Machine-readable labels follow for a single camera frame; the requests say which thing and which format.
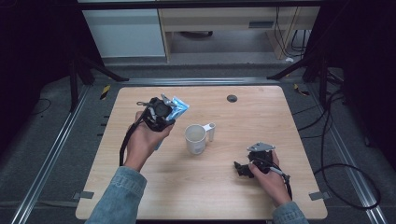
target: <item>wrist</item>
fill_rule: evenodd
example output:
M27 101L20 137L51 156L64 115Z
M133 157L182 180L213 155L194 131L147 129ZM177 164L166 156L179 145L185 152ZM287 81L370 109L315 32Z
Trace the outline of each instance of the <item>wrist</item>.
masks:
M290 198L289 194L279 195L279 196L273 198L273 202L274 202L275 207L279 207L282 204L291 202L291 198Z
M123 165L127 166L131 169L134 169L137 172L140 172L140 170L142 169L145 162L146 162L146 159L143 159L143 158L127 157L127 159Z

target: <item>denim jacket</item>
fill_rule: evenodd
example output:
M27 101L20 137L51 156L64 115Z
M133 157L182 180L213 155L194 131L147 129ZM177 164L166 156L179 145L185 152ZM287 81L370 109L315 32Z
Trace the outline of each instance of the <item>denim jacket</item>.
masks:
M119 167L86 223L135 223L146 184L137 171ZM308 223L295 202L280 205L273 217L276 224Z

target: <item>white cabinet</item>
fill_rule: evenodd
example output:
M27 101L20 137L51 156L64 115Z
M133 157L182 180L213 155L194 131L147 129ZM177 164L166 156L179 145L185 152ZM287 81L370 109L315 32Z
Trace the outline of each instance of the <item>white cabinet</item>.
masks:
M102 58L165 57L157 9L85 10L83 14Z

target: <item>sleeve cuff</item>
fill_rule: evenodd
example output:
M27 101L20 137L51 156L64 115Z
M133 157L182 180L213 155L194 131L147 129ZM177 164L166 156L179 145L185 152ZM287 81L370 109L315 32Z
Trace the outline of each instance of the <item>sleeve cuff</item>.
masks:
M117 169L111 179L110 185L115 185L118 188L127 189L136 195L143 196L147 180L136 170L126 166L121 166Z
M275 223L288 223L292 220L304 220L305 216L296 202L280 205L273 213Z

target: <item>yellow tape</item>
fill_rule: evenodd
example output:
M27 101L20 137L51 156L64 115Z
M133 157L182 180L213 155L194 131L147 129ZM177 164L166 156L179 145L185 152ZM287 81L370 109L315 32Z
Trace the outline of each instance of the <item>yellow tape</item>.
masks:
M294 88L295 91L299 92L301 95L305 95L305 96L309 95L309 91L300 91L298 89L298 85L297 84L294 84L293 88Z
M100 99L101 100L105 100L106 99L106 96L107 96L107 93L108 93L109 90L110 90L110 85L106 85L103 88L102 94L100 95Z

